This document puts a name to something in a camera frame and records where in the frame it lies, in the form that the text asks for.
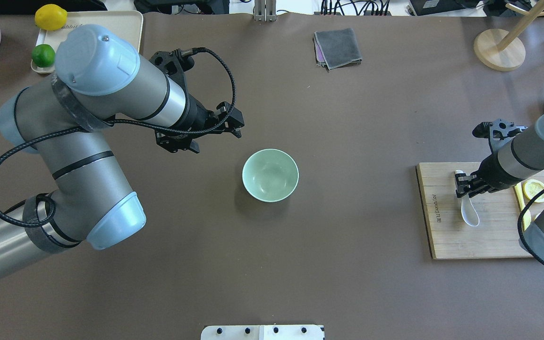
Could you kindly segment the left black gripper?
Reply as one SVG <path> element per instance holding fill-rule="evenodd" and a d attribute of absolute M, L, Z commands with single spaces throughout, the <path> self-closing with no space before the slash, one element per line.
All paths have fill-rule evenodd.
<path fill-rule="evenodd" d="M 194 97 L 189 97 L 188 100 L 187 119 L 184 124 L 185 131 L 204 131 L 213 128 L 225 119 L 223 124 L 220 124 L 215 129 L 216 134 L 231 133 L 236 138 L 241 138 L 240 129 L 244 127 L 244 118 L 242 112 L 237 108 L 230 110 L 229 102 L 221 102 L 216 106 L 216 110 L 206 109 L 199 100 Z M 155 141 L 158 146 L 162 147 L 169 153 L 178 151 L 192 151 L 200 153 L 199 145 L 191 137 L 175 137 L 168 136 L 164 133 L 155 133 Z"/>

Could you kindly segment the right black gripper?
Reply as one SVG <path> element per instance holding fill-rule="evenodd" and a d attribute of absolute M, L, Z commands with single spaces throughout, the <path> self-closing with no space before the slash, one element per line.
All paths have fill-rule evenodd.
<path fill-rule="evenodd" d="M 470 175 L 455 173 L 456 196 L 470 198 L 484 192 L 496 192 L 504 190 L 507 173 L 501 167 L 497 158 L 486 158 L 481 162 L 478 170 Z"/>

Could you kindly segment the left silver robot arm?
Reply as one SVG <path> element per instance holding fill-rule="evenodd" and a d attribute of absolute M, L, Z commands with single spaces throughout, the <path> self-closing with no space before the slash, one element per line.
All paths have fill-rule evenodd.
<path fill-rule="evenodd" d="M 38 153 L 58 187 L 0 209 L 0 279 L 82 241 L 107 249 L 145 225 L 104 129 L 152 129 L 170 153 L 198 153 L 207 134 L 241 136 L 235 99 L 208 110 L 188 92 L 184 74 L 201 52 L 218 58 L 199 47 L 146 59 L 107 28 L 82 25 L 59 45 L 54 73 L 0 108 L 0 131 L 14 145 L 0 166 L 19 151 Z"/>

